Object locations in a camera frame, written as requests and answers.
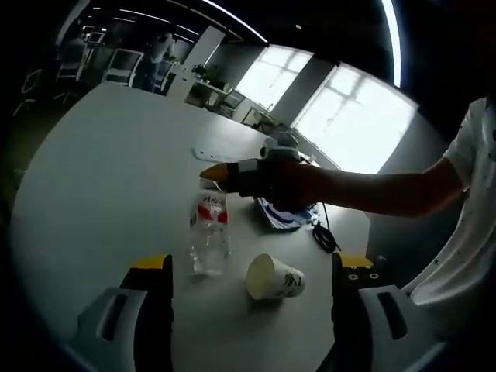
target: ceiling light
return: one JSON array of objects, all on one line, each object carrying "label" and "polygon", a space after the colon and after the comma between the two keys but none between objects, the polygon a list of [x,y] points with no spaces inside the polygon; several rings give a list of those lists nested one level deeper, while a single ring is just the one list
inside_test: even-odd
[{"label": "ceiling light", "polygon": [[381,0],[386,13],[387,27],[389,28],[389,37],[391,38],[391,46],[393,48],[393,68],[394,68],[394,85],[400,88],[401,85],[401,48],[400,34],[398,32],[398,23],[396,14],[391,0]]},{"label": "ceiling light", "polygon": [[195,31],[191,31],[190,29],[187,29],[187,28],[186,28],[186,27],[184,27],[184,26],[177,25],[177,27],[179,27],[180,29],[185,29],[186,31],[189,31],[190,33],[194,33],[195,35],[199,35],[199,33],[196,33]]},{"label": "ceiling light", "polygon": [[119,18],[119,17],[114,17],[114,19],[118,19],[119,21],[126,21],[126,22],[136,23],[136,21],[132,21],[131,19],[124,19],[124,18]]},{"label": "ceiling light", "polygon": [[228,16],[230,16],[232,19],[235,19],[236,21],[238,21],[239,23],[241,23],[243,26],[245,26],[248,30],[250,30],[252,33],[254,33],[258,37],[260,37],[260,39],[264,43],[268,43],[267,39],[265,39],[257,31],[255,31],[252,27],[248,26],[245,22],[243,22],[241,19],[239,19],[238,17],[236,17],[235,15],[233,15],[231,12],[228,12],[227,10],[225,10],[222,6],[215,4],[214,2],[211,2],[210,0],[203,0],[203,2],[206,2],[207,4],[210,4],[214,8],[216,8],[216,9],[220,10],[221,12],[223,12],[223,13],[227,14]]},{"label": "ceiling light", "polygon": [[155,15],[150,15],[150,14],[145,14],[145,13],[140,13],[140,12],[133,12],[132,10],[125,10],[125,9],[120,9],[121,12],[126,12],[126,13],[132,13],[132,14],[137,14],[138,16],[145,16],[153,19],[158,19],[159,21],[162,22],[167,22],[171,23],[171,21],[167,21],[166,19],[158,18]]},{"label": "ceiling light", "polygon": [[182,38],[182,39],[185,39],[185,40],[187,40],[187,41],[190,41],[190,42],[192,42],[192,43],[195,43],[193,40],[188,39],[187,37],[184,37],[184,36],[181,36],[181,35],[177,35],[176,33],[175,33],[174,35],[175,35],[175,36],[177,36],[177,37],[180,37],[180,38]]}]

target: man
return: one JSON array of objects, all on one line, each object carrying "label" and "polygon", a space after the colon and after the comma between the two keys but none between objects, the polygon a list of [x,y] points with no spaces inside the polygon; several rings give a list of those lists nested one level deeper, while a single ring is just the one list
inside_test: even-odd
[{"label": "man", "polygon": [[145,52],[143,66],[141,66],[141,76],[139,77],[145,91],[154,91],[160,62],[162,62],[164,56],[174,55],[174,45],[172,33],[165,33],[158,36]]},{"label": "man", "polygon": [[[483,8],[476,12],[474,31],[485,42],[484,62],[491,66],[487,81],[493,84],[496,33],[489,32],[494,31],[492,19],[482,21]],[[432,316],[442,338],[458,333],[473,315],[496,250],[496,95],[491,89],[488,94],[470,105],[443,158],[422,173],[354,174],[281,163],[279,184],[292,186],[297,197],[284,199],[284,195],[294,193],[281,190],[271,200],[281,209],[325,202],[414,218],[439,211],[467,191],[453,235],[434,261],[403,288]]]}]

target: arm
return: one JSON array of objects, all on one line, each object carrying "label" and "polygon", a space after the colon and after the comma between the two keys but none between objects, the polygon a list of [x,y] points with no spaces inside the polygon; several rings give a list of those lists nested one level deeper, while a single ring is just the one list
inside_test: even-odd
[{"label": "arm", "polygon": [[411,174],[355,174],[304,164],[284,168],[283,173],[291,178],[305,180],[298,203],[303,205],[325,202],[412,218],[443,208],[463,191],[458,173],[445,157],[425,172]]}]

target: white paper cup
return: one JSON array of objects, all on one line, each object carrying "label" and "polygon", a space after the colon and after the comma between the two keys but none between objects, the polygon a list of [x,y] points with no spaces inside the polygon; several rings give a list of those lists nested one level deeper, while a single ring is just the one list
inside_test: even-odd
[{"label": "white paper cup", "polygon": [[255,300],[296,297],[305,289],[305,275],[264,253],[248,267],[246,289]]}]

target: ceiling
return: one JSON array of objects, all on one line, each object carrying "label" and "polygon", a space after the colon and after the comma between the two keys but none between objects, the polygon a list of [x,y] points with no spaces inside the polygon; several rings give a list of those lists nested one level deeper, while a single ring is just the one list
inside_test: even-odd
[{"label": "ceiling", "polygon": [[[381,0],[212,1],[253,27],[268,43],[309,50],[322,59],[346,62],[393,82],[391,38]],[[442,133],[452,136],[468,102],[482,94],[475,83],[478,59],[470,30],[442,0],[393,3],[400,33],[401,90],[419,103]],[[202,0],[94,0],[85,13],[142,21],[143,17],[120,9],[170,20],[200,35],[208,25],[223,28],[227,43],[264,43]],[[185,29],[177,33],[192,41],[199,38]]]}]

